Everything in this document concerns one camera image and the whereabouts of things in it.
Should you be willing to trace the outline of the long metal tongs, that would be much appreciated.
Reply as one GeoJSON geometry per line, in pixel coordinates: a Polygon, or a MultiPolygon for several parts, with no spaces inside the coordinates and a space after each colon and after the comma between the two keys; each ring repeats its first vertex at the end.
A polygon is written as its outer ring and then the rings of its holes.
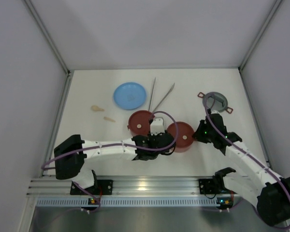
{"type": "Polygon", "coordinates": [[[160,88],[156,87],[157,78],[155,77],[150,89],[149,94],[149,104],[148,111],[154,112],[162,105],[162,103],[168,98],[175,87],[175,83],[169,85],[168,89],[163,88],[162,91],[160,88]]]}

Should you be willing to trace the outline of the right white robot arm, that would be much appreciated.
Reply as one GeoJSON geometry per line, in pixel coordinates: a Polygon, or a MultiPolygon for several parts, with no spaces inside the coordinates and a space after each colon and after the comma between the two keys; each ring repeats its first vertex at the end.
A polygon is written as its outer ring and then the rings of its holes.
{"type": "Polygon", "coordinates": [[[216,171],[209,182],[199,181],[201,194],[232,191],[249,202],[271,227],[290,219],[290,177],[283,178],[253,155],[241,137],[227,131],[218,111],[206,110],[193,138],[212,144],[233,164],[216,171]]]}

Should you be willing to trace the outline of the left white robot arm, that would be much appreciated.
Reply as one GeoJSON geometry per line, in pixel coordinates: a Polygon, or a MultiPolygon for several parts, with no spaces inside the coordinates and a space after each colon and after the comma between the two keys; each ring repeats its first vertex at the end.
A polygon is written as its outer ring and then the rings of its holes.
{"type": "Polygon", "coordinates": [[[71,180],[82,189],[97,186],[94,163],[104,160],[154,160],[171,155],[175,137],[164,129],[162,118],[149,121],[153,132],[116,142],[88,141],[79,134],[70,136],[54,149],[57,180],[71,180]]]}

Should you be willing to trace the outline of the red lid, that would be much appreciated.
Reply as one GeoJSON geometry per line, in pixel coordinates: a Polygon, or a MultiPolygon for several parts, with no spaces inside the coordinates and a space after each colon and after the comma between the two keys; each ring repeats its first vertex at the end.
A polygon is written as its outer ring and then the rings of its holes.
{"type": "Polygon", "coordinates": [[[132,136],[143,135],[147,136],[150,132],[150,123],[152,119],[152,113],[147,110],[139,110],[134,112],[129,120],[127,128],[132,136]]]}
{"type": "Polygon", "coordinates": [[[193,128],[186,122],[177,121],[178,138],[176,144],[189,145],[194,142],[192,135],[194,134],[193,128]]]}

